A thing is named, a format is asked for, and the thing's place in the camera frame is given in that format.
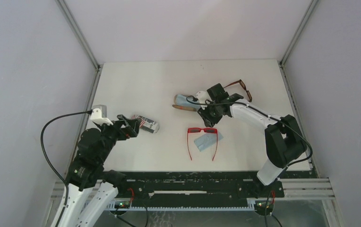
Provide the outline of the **red sunglasses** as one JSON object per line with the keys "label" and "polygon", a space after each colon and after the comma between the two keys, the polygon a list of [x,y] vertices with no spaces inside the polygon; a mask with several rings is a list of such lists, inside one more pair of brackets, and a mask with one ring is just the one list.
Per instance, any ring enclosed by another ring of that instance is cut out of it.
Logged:
{"label": "red sunglasses", "polygon": [[190,160],[192,161],[192,155],[189,148],[189,135],[203,132],[204,135],[198,137],[194,140],[194,144],[198,148],[199,151],[204,151],[212,145],[215,145],[215,151],[212,156],[212,161],[214,162],[215,156],[217,154],[218,149],[218,141],[219,141],[219,132],[216,128],[188,128],[187,129],[187,149]]}

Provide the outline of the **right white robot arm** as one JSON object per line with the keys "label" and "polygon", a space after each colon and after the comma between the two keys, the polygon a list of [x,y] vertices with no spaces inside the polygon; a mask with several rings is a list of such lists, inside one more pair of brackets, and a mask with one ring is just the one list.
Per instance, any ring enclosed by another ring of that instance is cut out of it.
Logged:
{"label": "right white robot arm", "polygon": [[300,156],[311,148],[294,116],[281,117],[260,110],[242,95],[228,94],[220,83],[187,97],[187,101],[199,105],[197,113],[209,128],[218,124],[223,116],[228,116],[263,133],[267,160],[257,173],[262,186],[272,184],[288,167],[302,162]]}

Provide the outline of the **light blue cleaning cloth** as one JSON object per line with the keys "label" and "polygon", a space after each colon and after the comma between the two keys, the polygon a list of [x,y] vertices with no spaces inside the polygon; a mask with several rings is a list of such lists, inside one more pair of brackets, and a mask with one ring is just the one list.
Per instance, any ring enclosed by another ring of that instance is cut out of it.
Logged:
{"label": "light blue cleaning cloth", "polygon": [[174,104],[179,106],[186,106],[186,107],[192,107],[192,108],[199,108],[199,105],[192,104],[186,100],[185,95],[177,94],[174,97]]}

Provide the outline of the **brown striped glasses case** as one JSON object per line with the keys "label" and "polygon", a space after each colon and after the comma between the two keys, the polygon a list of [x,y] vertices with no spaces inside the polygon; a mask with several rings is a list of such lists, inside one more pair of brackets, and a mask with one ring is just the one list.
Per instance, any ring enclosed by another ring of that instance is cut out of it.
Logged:
{"label": "brown striped glasses case", "polygon": [[197,112],[200,109],[200,105],[192,104],[188,102],[188,100],[193,103],[197,102],[198,100],[194,96],[190,97],[189,99],[187,99],[187,97],[187,95],[175,95],[174,104],[172,107],[179,110]]}

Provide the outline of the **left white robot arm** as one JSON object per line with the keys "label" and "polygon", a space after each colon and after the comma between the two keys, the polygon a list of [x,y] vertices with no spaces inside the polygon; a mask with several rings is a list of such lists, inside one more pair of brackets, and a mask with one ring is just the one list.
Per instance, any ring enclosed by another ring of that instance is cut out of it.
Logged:
{"label": "left white robot arm", "polygon": [[111,121],[101,112],[89,111],[96,125],[85,131],[86,144],[78,148],[65,179],[64,195],[51,226],[92,227],[107,205],[124,189],[126,176],[104,171],[104,162],[118,141],[138,136],[140,119],[118,115]]}

